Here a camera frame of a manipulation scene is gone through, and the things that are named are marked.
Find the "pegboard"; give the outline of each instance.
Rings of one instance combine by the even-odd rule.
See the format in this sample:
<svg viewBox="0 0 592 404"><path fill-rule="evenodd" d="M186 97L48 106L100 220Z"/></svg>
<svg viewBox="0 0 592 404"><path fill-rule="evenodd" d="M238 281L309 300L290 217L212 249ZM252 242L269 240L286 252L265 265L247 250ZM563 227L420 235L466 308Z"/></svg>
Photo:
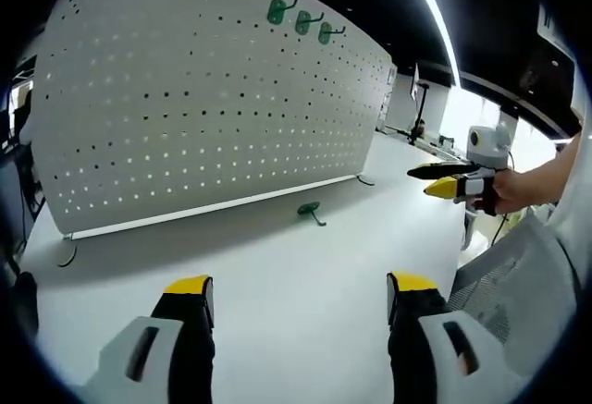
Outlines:
<svg viewBox="0 0 592 404"><path fill-rule="evenodd" d="M279 25L270 2L56 2L32 147L62 233L362 171L390 56L316 0ZM300 10L346 31L299 35Z"/></svg>

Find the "ceiling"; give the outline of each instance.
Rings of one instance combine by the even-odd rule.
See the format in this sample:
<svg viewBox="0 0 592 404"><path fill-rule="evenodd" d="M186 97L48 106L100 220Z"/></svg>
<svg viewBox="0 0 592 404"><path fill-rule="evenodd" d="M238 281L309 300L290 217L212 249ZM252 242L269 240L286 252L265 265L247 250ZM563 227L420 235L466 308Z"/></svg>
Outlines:
<svg viewBox="0 0 592 404"><path fill-rule="evenodd" d="M15 43L21 46L46 20L55 0L19 0ZM400 72L420 63L422 78L450 85L449 61L424 0L320 0L366 31L390 52ZM466 89L527 118L551 137L578 130L570 110L573 64L537 36L537 0L437 0L448 27ZM549 68L558 59L558 67Z"/></svg>

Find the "white table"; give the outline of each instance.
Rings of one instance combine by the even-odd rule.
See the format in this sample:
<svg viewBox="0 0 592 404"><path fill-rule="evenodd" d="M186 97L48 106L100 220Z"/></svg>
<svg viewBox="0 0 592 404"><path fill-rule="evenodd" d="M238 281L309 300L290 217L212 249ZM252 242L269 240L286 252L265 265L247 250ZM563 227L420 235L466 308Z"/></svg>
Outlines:
<svg viewBox="0 0 592 404"><path fill-rule="evenodd" d="M76 241L71 254L45 207L22 268L38 283L39 347L67 383L163 289L214 277L216 404L392 402L386 274L402 270L450 292L464 206L425 196L406 171L436 159L376 134L364 174L349 180ZM296 215L320 201L320 227Z"/></svg>

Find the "black pole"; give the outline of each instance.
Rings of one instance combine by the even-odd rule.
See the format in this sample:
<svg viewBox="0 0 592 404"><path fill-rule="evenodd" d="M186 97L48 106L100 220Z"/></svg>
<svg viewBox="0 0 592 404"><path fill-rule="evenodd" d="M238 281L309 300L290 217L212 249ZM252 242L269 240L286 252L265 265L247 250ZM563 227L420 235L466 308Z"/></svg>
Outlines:
<svg viewBox="0 0 592 404"><path fill-rule="evenodd" d="M419 137L419 134L417 133L417 131L419 129L419 122L420 122L420 120L422 120L422 114L424 113L424 104L426 103L427 90L429 90L429 85L427 85L426 83L418 83L417 86L422 87L424 89L424 94L422 95L422 102L419 105L419 113L417 113L417 118L415 119L415 125L413 126L413 128L411 130L411 136L409 137L409 143L411 145L415 145L415 140Z"/></svg>

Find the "ceiling light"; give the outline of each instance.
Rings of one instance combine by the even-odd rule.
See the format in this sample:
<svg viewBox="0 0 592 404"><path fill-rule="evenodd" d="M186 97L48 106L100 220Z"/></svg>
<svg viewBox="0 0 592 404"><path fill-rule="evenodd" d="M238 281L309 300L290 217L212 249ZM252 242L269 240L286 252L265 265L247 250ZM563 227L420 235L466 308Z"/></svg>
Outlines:
<svg viewBox="0 0 592 404"><path fill-rule="evenodd" d="M436 3L436 0L425 0L429 10L434 17L434 21L438 26L438 30L440 31L440 36L442 37L442 42L444 42L444 47L446 48L446 53L448 55L448 61L450 62L450 68L452 69L452 76L454 77L454 83L461 88L461 74L459 73L459 67L456 63L456 55L454 54L454 49L452 48L452 40L448 34L448 30L446 29L446 23L444 23L444 18L442 17L442 13L440 12L440 8Z"/></svg>

